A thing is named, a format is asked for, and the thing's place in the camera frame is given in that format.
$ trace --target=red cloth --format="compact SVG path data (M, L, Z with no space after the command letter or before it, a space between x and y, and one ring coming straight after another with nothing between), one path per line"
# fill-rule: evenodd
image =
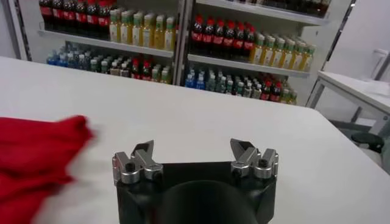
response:
M30 223L72 178L65 167L92 137L83 116L58 122L0 117L0 223Z

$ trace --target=white table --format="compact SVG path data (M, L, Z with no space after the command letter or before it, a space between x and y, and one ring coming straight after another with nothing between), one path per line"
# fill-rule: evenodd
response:
M390 220L390 177L315 110L7 58L0 67L0 116L84 114L97 130L69 166L78 181L35 223L116 224L115 152L154 139L160 163L232 161L230 138L280 155L271 223Z
M318 72L318 78L306 107L315 108L324 88L330 88L339 95L370 111L378 119L370 132L380 136L388 135L390 126L390 98L367 92L367 82L330 72Z

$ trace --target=white shelf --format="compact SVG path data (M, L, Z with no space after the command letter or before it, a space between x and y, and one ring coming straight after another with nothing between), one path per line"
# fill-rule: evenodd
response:
M38 30L38 34L41 37L58 38L58 39L63 39L65 41L70 41L70 42L75 42L80 44L88 44L93 46L106 47L110 49L117 49L117 50L136 52L142 54L149 54L149 55L155 55L155 56L166 57L166 58L173 57L172 51L164 51L164 50L158 50L158 49L153 49L148 47L139 47L134 45L115 43L111 41L98 40L98 39L88 38L88 37L80 37L77 35L58 33L58 32L47 31L47 30Z
M286 75L286 76L299 77L304 79L309 77L310 75L309 72L301 72L301 71L288 70L283 68L274 68L274 67L255 65L255 64L239 62L239 61L231 61L231 60L225 60L220 58L200 56L195 54L188 54L188 60L199 62L199 63L206 63L209 65L219 65L219 66L225 66L230 68L239 68L239 69L245 69L249 71L266 72L271 74Z
M317 18L313 16L303 15L293 11L287 11L283 9L276 9L260 5L250 5L238 2L230 2L226 0L196 0L196 3L203 5L212 5L215 7L232 9L242 12L248 12L258 15L270 16L274 18L287 19L290 21L296 21L314 26L326 25L329 21L327 19Z

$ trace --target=coca-cola bottle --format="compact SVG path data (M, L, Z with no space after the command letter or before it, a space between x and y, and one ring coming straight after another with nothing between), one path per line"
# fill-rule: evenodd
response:
M251 50L254 48L255 28L248 24L248 31L244 39L243 56L248 58Z
M54 29L64 31L63 0L53 0Z
M234 22L229 20L227 22L227 28L225 30L225 37L222 44L224 56L230 58L232 56L231 50L233 46L234 36L235 36L235 25Z
M99 37L99 6L95 0L88 0L87 21L88 31L92 37Z
M73 0L67 0L63 5L63 19L65 30L69 33L76 32L76 3Z
M213 17L209 17L207 19L207 25L203 33L203 52L205 54L209 54L211 52L211 45L213 42L213 36L214 36L214 19Z
M222 56L222 42L224 41L224 22L221 19L217 20L217 26L215 28L213 39L212 54L215 56Z
M108 1L99 2L99 34L104 40L110 38L110 7Z
M82 35L88 34L87 4L84 0L78 0L76 5L77 31Z
M191 51L198 52L201 49L202 44L202 32L203 32L203 18L197 15L195 23L191 31Z
M53 10L52 10L52 0L39 0L39 8L41 10L44 29L52 30L53 29Z
M244 45L244 25L238 23L238 29L236 32L235 39L233 41L233 55L240 57L242 55L241 49Z

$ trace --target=bottle row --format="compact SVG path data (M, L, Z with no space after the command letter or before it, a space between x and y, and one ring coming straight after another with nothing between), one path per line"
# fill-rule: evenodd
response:
M46 30L173 51L173 16L127 10L115 0L39 0Z
M122 55L112 56L95 49L64 46L59 54L56 51L49 54L46 63L133 79L172 83L170 66L163 67L155 64L152 57L146 58L143 55L133 58Z
M190 51L257 65L310 71L315 45L297 37L259 33L249 23L197 15L191 30Z
M324 17L332 0L236 0L243 4L265 5Z
M297 103L297 91L290 87L287 79L280 81L272 74L260 73L258 78L253 78L225 75L220 69L216 75L212 69L206 74L203 69L196 72L191 68L185 79L185 87L292 105Z

